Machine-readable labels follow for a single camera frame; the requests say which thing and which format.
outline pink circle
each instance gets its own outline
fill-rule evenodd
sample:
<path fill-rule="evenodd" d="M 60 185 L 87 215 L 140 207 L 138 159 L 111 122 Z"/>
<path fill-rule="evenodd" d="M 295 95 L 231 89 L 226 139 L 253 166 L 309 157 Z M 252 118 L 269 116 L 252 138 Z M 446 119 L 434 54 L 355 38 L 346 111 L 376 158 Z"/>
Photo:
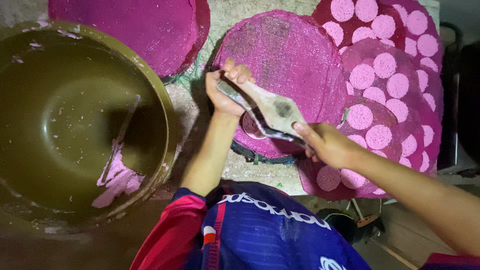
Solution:
<path fill-rule="evenodd" d="M 347 93 L 348 93 L 349 95 L 354 95 L 354 94 L 355 94 L 355 92 L 354 92 L 354 90 L 353 90 L 353 86 L 352 86 L 352 84 L 349 83 L 349 82 L 347 82 Z"/>
<path fill-rule="evenodd" d="M 410 163 L 410 161 L 407 158 L 404 158 L 404 157 L 401 157 L 400 161 L 398 163 L 402 164 L 403 166 L 407 166 L 409 168 L 412 167 L 412 163 Z"/>
<path fill-rule="evenodd" d="M 395 58 L 388 52 L 381 53 L 373 60 L 375 74 L 382 79 L 392 76 L 396 70 Z"/>
<path fill-rule="evenodd" d="M 435 71 L 435 72 L 438 72 L 438 66 L 437 66 L 437 64 L 435 64 L 435 62 L 431 58 L 428 58 L 428 57 L 422 58 L 420 60 L 420 64 L 425 65 L 425 66 L 433 69 L 433 71 Z"/>
<path fill-rule="evenodd" d="M 423 93 L 428 86 L 428 74 L 425 71 L 419 69 L 417 70 L 417 75 L 419 77 L 419 87 Z"/>
<path fill-rule="evenodd" d="M 387 81 L 387 92 L 393 98 L 401 98 L 408 92 L 408 78 L 402 73 L 397 73 Z"/>
<path fill-rule="evenodd" d="M 343 185 L 351 189 L 357 189 L 363 186 L 363 184 L 365 184 L 365 181 L 367 181 L 365 177 L 348 169 L 342 169 L 340 173 L 343 176 L 340 179 Z"/>
<path fill-rule="evenodd" d="M 425 151 L 423 151 L 421 155 L 423 159 L 420 166 L 420 172 L 424 172 L 430 166 L 430 159 L 428 158 L 428 154 Z"/>
<path fill-rule="evenodd" d="M 387 107 L 396 117 L 399 123 L 405 121 L 408 116 L 408 107 L 406 104 L 398 99 L 392 98 L 385 103 Z"/>
<path fill-rule="evenodd" d="M 371 28 L 364 27 L 364 26 L 359 27 L 352 34 L 352 43 L 355 43 L 357 41 L 360 41 L 368 37 L 372 39 L 377 39 L 377 37 L 375 36 L 375 33 Z"/>
<path fill-rule="evenodd" d="M 362 136 L 355 134 L 355 135 L 350 135 L 347 138 L 356 142 L 361 147 L 367 148 L 367 142 L 365 141 L 365 139 Z"/>
<path fill-rule="evenodd" d="M 317 174 L 317 185 L 325 191 L 332 191 L 340 184 L 341 177 L 339 170 L 323 166 Z"/>
<path fill-rule="evenodd" d="M 341 49 L 338 50 L 338 52 L 339 52 L 340 54 L 343 54 L 343 52 L 344 52 L 346 49 L 348 49 L 348 48 L 349 48 L 349 46 L 342 47 Z"/>
<path fill-rule="evenodd" d="M 410 134 L 405 141 L 402 142 L 402 157 L 408 157 L 417 150 L 417 140 Z"/>
<path fill-rule="evenodd" d="M 354 129 L 366 129 L 373 122 L 372 111 L 365 105 L 353 105 L 350 107 L 350 112 L 347 116 L 347 122 Z"/>
<path fill-rule="evenodd" d="M 395 4 L 395 5 L 392 5 L 392 6 L 394 7 L 394 9 L 396 9 L 398 14 L 400 15 L 400 19 L 402 19 L 403 25 L 406 25 L 407 24 L 407 18 L 408 18 L 407 10 L 399 4 Z"/>
<path fill-rule="evenodd" d="M 390 38 L 395 33 L 395 21 L 388 15 L 378 15 L 372 22 L 372 30 L 380 39 Z"/>
<path fill-rule="evenodd" d="M 363 97 L 368 98 L 385 106 L 385 94 L 384 92 L 378 87 L 369 87 L 363 91 Z"/>
<path fill-rule="evenodd" d="M 364 23 L 371 22 L 378 14 L 375 0 L 358 0 L 355 4 L 355 15 Z"/>
<path fill-rule="evenodd" d="M 352 0 L 332 0 L 330 11 L 337 21 L 346 22 L 353 16 L 355 5 Z"/>
<path fill-rule="evenodd" d="M 423 94 L 423 98 L 427 101 L 432 111 L 435 111 L 436 105 L 435 105 L 435 99 L 433 98 L 433 96 L 429 93 L 425 93 Z"/>
<path fill-rule="evenodd" d="M 408 37 L 405 38 L 405 52 L 412 55 L 417 56 L 417 42 L 413 39 Z"/>
<path fill-rule="evenodd" d="M 338 46 L 340 43 L 343 41 L 343 29 L 342 27 L 334 22 L 328 22 L 322 25 L 322 27 L 325 29 L 328 35 L 330 35 L 334 42 L 335 45 Z"/>
<path fill-rule="evenodd" d="M 382 42 L 383 44 L 387 44 L 387 45 L 390 45 L 392 47 L 395 47 L 395 43 L 389 39 L 380 39 L 380 42 Z"/>
<path fill-rule="evenodd" d="M 350 73 L 350 83 L 359 90 L 369 88 L 375 80 L 375 71 L 366 64 L 360 64 Z"/>
<path fill-rule="evenodd" d="M 431 57 L 438 52 L 437 39 L 432 35 L 424 34 L 417 40 L 417 47 L 423 56 Z"/>
<path fill-rule="evenodd" d="M 365 141 L 368 147 L 375 150 L 387 147 L 391 140 L 392 132 L 384 125 L 375 125 L 365 134 Z"/>
<path fill-rule="evenodd" d="M 421 11 L 415 10 L 407 17 L 407 28 L 414 35 L 421 35 L 427 30 L 427 16 Z"/>
<path fill-rule="evenodd" d="M 377 155 L 379 155 L 379 156 L 381 156 L 381 157 L 387 158 L 387 155 L 386 155 L 385 153 L 383 153 L 382 151 L 380 151 L 380 150 L 372 150 L 372 153 L 373 153 L 373 154 L 377 154 Z"/>
<path fill-rule="evenodd" d="M 423 125 L 423 146 L 427 147 L 429 146 L 432 141 L 433 141 L 433 135 L 435 135 L 435 132 L 433 132 L 432 127 L 429 125 Z"/>

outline large bowl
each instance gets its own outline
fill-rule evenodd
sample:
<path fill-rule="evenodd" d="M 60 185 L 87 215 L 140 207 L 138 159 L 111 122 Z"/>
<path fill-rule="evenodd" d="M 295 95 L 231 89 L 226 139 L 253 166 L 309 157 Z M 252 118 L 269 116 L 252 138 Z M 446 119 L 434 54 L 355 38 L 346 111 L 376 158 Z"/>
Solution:
<path fill-rule="evenodd" d="M 174 111 L 135 52 L 93 28 L 28 22 L 0 32 L 0 209 L 35 230 L 74 233 L 123 217 L 164 183 L 176 147 Z M 146 175 L 104 208 L 92 202 L 127 115 L 123 163 Z"/>

